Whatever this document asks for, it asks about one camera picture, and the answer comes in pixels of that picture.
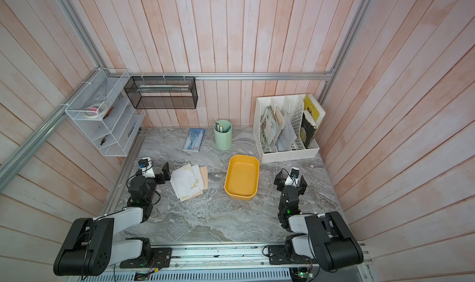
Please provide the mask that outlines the yellow plastic storage box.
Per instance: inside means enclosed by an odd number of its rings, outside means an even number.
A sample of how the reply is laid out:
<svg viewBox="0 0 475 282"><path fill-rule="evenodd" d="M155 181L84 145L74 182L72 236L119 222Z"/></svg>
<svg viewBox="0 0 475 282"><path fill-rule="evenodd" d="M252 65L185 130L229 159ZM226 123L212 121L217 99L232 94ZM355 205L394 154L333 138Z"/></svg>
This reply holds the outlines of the yellow plastic storage box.
<svg viewBox="0 0 475 282"><path fill-rule="evenodd" d="M260 162L253 156L234 155L229 162L225 192L232 199L249 201L259 187Z"/></svg>

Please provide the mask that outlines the pink lined paper sheet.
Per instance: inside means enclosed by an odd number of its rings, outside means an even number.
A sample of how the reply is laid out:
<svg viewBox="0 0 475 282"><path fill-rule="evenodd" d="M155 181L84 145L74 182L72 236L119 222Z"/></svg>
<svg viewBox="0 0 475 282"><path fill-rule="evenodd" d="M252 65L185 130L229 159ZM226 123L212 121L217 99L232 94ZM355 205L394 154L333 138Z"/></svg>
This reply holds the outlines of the pink lined paper sheet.
<svg viewBox="0 0 475 282"><path fill-rule="evenodd" d="M204 182L204 190L207 190L209 188L208 167L206 167L206 166L200 167L200 173L201 173L201 177L202 177L203 182Z"/></svg>

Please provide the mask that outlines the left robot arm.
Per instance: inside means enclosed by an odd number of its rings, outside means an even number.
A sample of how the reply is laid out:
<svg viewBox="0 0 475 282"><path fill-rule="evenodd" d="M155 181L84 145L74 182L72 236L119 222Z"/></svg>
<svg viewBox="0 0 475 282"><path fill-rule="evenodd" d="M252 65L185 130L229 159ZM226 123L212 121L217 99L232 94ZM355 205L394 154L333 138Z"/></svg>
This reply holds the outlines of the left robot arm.
<svg viewBox="0 0 475 282"><path fill-rule="evenodd" d="M148 158L139 160L139 170L127 180L130 194L126 206L120 210L95 218L76 219L53 264L55 275L80 276L101 275L108 267L143 268L147 274L170 266L172 249L154 249L146 237L132 237L114 242L115 234L146 222L158 203L154 197L157 185L171 180L169 164L161 172L153 172L153 162Z"/></svg>

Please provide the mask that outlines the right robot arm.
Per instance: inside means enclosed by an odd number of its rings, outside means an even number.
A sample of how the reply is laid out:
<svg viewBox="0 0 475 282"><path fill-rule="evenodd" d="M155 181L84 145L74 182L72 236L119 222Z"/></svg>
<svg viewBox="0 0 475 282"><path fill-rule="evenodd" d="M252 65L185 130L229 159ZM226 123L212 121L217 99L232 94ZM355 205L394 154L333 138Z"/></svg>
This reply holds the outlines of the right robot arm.
<svg viewBox="0 0 475 282"><path fill-rule="evenodd" d="M323 271L332 272L363 263L364 254L341 214L304 213L299 197L308 184L299 169L282 169L274 184L280 192L278 220L291 234L283 245L268 245L267 256L272 265L317 264Z"/></svg>

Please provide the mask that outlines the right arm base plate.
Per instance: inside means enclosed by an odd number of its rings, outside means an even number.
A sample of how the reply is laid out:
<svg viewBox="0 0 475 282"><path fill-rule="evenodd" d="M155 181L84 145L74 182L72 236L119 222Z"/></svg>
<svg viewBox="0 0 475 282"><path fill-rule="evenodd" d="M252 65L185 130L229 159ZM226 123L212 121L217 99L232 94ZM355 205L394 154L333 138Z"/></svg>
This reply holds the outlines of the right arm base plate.
<svg viewBox="0 0 475 282"><path fill-rule="evenodd" d="M300 256L286 245L268 245L267 255L271 265L316 264L317 261L307 256Z"/></svg>

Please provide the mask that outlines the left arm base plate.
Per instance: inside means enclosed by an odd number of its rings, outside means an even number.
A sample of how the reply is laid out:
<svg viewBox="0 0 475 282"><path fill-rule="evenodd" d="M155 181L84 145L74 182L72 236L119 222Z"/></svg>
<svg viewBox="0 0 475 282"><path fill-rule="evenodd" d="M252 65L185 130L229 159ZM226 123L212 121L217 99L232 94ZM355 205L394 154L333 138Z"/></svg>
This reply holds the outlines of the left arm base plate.
<svg viewBox="0 0 475 282"><path fill-rule="evenodd" d="M170 266L172 248L158 247L146 250L139 257L125 260L120 263L119 267L123 269L144 268L144 269L162 269Z"/></svg>

